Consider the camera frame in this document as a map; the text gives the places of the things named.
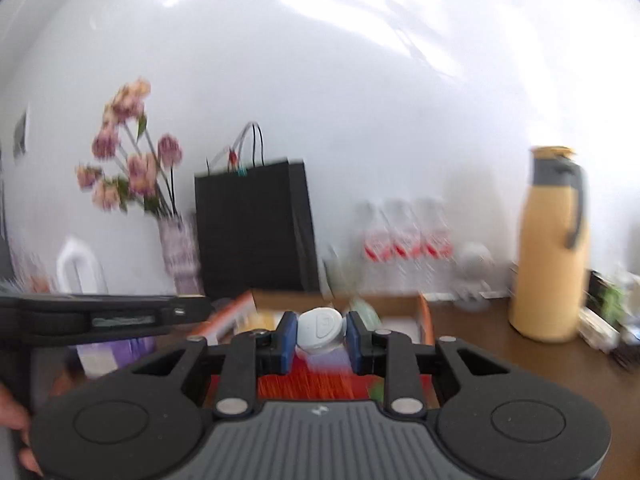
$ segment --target plastic water bottle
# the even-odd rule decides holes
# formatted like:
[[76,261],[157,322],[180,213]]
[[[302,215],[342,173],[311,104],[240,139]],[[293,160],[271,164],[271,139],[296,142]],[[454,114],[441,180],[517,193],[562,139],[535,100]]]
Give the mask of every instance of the plastic water bottle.
[[369,213],[369,222],[364,229],[361,288],[364,292],[384,294],[390,291],[391,234],[379,207],[369,204]]
[[415,294],[420,289],[420,256],[422,235],[418,221],[406,200],[385,203],[385,215],[391,228],[395,266],[392,277],[393,291]]
[[442,200],[434,200],[430,225],[423,231],[423,252],[433,269],[431,291],[451,293],[453,244]]

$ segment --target finger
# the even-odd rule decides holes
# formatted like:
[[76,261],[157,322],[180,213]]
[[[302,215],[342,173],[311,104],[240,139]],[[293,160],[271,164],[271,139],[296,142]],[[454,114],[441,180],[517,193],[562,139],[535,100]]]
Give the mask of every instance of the finger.
[[22,441],[23,441],[27,446],[30,446],[30,445],[31,445],[31,441],[29,440],[29,428],[24,428],[24,429],[20,432],[20,437],[21,437]]
[[0,427],[23,430],[29,426],[29,412],[18,404],[9,390],[0,385]]
[[76,386],[78,386],[79,383],[81,383],[80,380],[76,380],[71,376],[69,372],[65,370],[58,377],[56,377],[55,381],[53,381],[53,384],[51,385],[51,389],[49,391],[49,396],[57,397],[66,394],[67,392],[73,390]]
[[42,471],[40,470],[40,467],[36,462],[36,457],[34,457],[33,451],[31,449],[21,449],[20,453],[18,453],[18,459],[26,469],[42,476]]

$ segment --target wooden table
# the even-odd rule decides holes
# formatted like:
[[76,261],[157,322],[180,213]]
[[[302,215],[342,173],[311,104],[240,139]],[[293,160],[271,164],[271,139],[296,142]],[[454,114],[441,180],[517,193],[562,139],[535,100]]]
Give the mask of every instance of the wooden table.
[[625,372],[583,340],[543,344],[518,334],[507,320],[508,300],[485,312],[430,304],[436,337],[453,335],[582,395],[606,415],[611,447],[598,480],[640,479],[640,368]]

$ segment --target white bottle cap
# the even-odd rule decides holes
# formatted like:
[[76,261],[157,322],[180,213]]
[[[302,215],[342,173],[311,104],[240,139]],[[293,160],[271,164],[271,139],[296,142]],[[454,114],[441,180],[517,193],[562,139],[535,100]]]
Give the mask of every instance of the white bottle cap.
[[343,336],[342,316],[334,308],[319,306],[298,317],[298,346],[309,354],[335,349]]

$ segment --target pink flower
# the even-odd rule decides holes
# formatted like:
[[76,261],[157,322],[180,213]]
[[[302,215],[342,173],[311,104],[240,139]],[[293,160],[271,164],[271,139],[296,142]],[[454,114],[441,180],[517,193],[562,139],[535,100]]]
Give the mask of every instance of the pink flower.
[[180,164],[182,150],[178,140],[169,134],[164,134],[158,141],[158,159],[165,168],[172,168]]
[[129,118],[140,118],[145,112],[143,99],[151,92],[148,81],[138,78],[133,83],[124,85],[113,98],[107,108],[110,109],[108,119],[115,118],[118,123],[123,123]]
[[107,184],[101,179],[95,186],[94,204],[103,211],[111,211],[115,207],[120,206],[120,194],[115,184]]
[[78,186],[80,189],[91,189],[98,176],[102,174],[100,168],[92,168],[91,166],[78,166],[76,168],[76,177],[78,178]]
[[127,170],[129,171],[129,190],[132,193],[142,196],[156,194],[158,167],[153,153],[129,155]]
[[129,91],[138,95],[140,98],[145,98],[149,94],[151,94],[151,85],[149,81],[144,78],[139,77],[133,83],[129,83]]
[[113,106],[111,103],[104,105],[104,112],[102,113],[102,127],[105,126],[116,126],[118,124],[118,116],[116,112],[113,111]]
[[113,158],[116,148],[120,145],[120,139],[113,124],[105,124],[95,137],[91,145],[91,151],[95,158]]

